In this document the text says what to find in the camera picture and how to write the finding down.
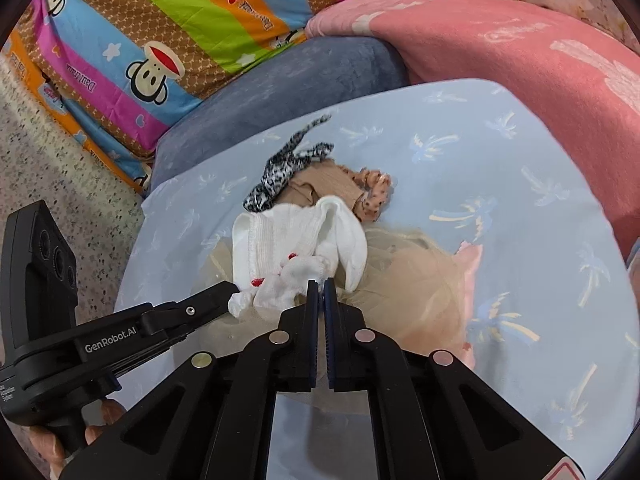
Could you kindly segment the beige sheer stocking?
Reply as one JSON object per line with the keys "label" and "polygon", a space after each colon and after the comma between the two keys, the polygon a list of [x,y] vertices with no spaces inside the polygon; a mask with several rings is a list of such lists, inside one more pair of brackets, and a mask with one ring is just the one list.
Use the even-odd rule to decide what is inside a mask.
{"label": "beige sheer stocking", "polygon": [[[421,232],[379,228],[364,232],[369,255],[363,277],[349,294],[338,288],[344,281],[338,274],[338,299],[359,308],[367,326],[391,336],[405,350],[424,356],[437,349],[450,351],[460,280],[454,254]],[[196,284],[206,288],[220,281],[232,281],[230,240],[224,238],[206,258]],[[267,322],[257,314],[240,320],[225,314],[198,332],[198,342],[216,356],[225,356],[276,325],[277,321]]]}

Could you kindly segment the blue-grey velvet cushion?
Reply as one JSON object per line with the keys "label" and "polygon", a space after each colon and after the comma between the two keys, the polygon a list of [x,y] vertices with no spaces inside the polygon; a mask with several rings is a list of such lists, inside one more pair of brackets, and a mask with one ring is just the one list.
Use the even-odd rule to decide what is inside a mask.
{"label": "blue-grey velvet cushion", "polygon": [[323,107],[405,87],[397,50],[372,37],[319,37],[259,64],[171,126],[151,188],[257,133]]}

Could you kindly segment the white cloth socks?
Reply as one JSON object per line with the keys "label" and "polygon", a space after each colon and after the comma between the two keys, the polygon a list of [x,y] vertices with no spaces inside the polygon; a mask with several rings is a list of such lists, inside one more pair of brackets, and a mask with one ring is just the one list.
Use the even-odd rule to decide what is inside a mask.
{"label": "white cloth socks", "polygon": [[232,226],[232,278],[239,289],[228,303],[235,318],[257,314],[275,321],[307,291],[344,271],[352,292],[368,258],[363,227],[344,200],[324,196],[312,207],[279,204],[243,212]]}

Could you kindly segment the tan drawstring pouch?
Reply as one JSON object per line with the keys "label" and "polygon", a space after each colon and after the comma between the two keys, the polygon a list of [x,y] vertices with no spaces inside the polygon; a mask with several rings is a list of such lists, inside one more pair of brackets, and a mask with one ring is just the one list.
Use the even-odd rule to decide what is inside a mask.
{"label": "tan drawstring pouch", "polygon": [[347,206],[354,208],[363,194],[363,189],[355,182],[348,169],[327,159],[313,162],[306,169],[296,172],[276,198],[276,203],[311,207],[324,196],[336,196]]}

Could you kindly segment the colourful monkey striped pillow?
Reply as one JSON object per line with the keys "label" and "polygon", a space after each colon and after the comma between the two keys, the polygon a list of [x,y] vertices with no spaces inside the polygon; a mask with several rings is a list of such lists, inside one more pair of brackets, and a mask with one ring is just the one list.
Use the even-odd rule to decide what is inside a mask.
{"label": "colourful monkey striped pillow", "polygon": [[233,81],[303,50],[345,0],[30,0],[2,53],[58,124],[137,193],[160,137]]}

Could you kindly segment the leopard print scrunchie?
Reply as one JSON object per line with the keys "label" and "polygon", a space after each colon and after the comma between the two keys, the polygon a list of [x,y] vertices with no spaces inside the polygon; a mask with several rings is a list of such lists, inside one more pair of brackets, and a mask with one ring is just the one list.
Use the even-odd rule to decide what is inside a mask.
{"label": "leopard print scrunchie", "polygon": [[246,211],[263,212],[270,209],[292,177],[307,169],[313,162],[323,162],[329,157],[334,149],[332,143],[320,142],[301,151],[298,147],[311,129],[325,124],[330,119],[330,114],[314,119],[294,133],[284,147],[267,160],[259,182],[243,202],[243,208]]}

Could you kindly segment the pink blanket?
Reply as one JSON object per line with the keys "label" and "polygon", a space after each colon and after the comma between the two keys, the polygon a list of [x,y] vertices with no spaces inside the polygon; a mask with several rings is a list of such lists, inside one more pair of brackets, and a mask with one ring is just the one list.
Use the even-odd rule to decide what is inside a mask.
{"label": "pink blanket", "polygon": [[309,37],[391,44],[414,82],[495,81],[582,170],[624,254],[639,236],[639,57],[604,32],[516,0],[346,0]]}

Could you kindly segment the pink cleaning cloth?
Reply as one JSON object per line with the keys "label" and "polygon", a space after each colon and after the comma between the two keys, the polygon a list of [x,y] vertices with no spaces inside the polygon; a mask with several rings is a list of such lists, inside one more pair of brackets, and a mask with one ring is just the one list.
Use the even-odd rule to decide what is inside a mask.
{"label": "pink cleaning cloth", "polygon": [[475,356],[473,345],[468,341],[468,325],[474,313],[475,281],[482,255],[483,246],[469,242],[462,242],[454,253],[454,263],[460,272],[460,280],[456,289],[456,326],[449,350],[470,370],[475,366]]}

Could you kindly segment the peach dotted scrunchie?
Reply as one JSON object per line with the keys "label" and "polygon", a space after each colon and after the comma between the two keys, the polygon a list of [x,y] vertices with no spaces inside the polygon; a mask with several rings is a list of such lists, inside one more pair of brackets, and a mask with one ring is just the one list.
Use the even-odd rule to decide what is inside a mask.
{"label": "peach dotted scrunchie", "polygon": [[354,206],[355,216],[361,222],[375,222],[390,198],[392,178],[380,170],[362,168],[352,180],[363,190]]}

